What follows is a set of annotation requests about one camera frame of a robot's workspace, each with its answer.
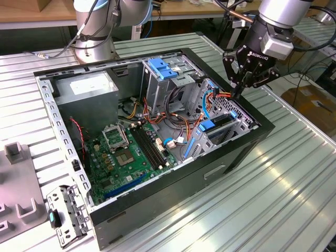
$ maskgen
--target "motherboard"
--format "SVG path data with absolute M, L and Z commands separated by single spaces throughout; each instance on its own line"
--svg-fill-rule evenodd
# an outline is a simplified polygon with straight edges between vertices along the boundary
M 98 205 L 176 166 L 160 142 L 149 123 L 126 129 L 114 125 L 86 141 L 93 202 Z

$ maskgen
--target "robotic arm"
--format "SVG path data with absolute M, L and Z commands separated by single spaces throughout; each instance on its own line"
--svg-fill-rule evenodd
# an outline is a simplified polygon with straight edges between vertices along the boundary
M 276 60 L 285 60 L 293 51 L 292 28 L 299 24 L 312 2 L 263 0 L 259 15 L 236 52 L 238 71 L 232 68 L 234 57 L 223 57 L 227 76 L 232 81 L 232 97 L 238 98 L 244 88 L 258 88 L 280 77 L 275 67 Z

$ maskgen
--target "gripper logo text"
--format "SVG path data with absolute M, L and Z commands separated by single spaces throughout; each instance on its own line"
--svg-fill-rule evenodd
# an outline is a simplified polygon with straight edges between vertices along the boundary
M 247 56 L 253 56 L 260 59 L 268 60 L 268 57 L 256 54 L 255 52 L 250 51 Z

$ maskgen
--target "ram slot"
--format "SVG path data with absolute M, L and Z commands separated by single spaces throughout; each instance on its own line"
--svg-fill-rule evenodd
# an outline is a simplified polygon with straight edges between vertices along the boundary
M 165 161 L 163 160 L 159 151 L 154 147 L 151 140 L 149 139 L 146 132 L 141 129 L 132 129 L 131 134 L 142 150 L 143 154 L 146 156 L 148 161 L 151 163 L 154 170 L 159 169 L 159 166 L 163 166 Z

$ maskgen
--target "silver table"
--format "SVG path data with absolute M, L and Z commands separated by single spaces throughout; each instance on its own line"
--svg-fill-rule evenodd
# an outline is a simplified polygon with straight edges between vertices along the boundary
M 313 18 L 304 18 L 299 25 L 294 27 L 294 35 L 309 44 L 310 46 L 319 46 L 327 42 L 335 32 L 335 25 L 324 25 Z M 336 41 L 332 45 L 324 47 L 319 51 L 326 56 L 336 60 Z
M 192 48 L 225 78 L 221 50 L 194 33 L 116 43 L 121 56 L 182 47 Z M 70 51 L 52 60 L 23 54 L 0 57 L 0 148 L 13 141 L 29 145 L 44 198 L 72 180 L 32 73 L 76 64 Z M 244 96 L 276 126 L 271 135 L 226 177 L 105 251 L 325 248 L 336 234 L 335 143 L 270 90 L 250 89 Z M 1 244 L 0 250 L 60 249 L 46 222 Z M 92 231 L 67 251 L 98 251 Z

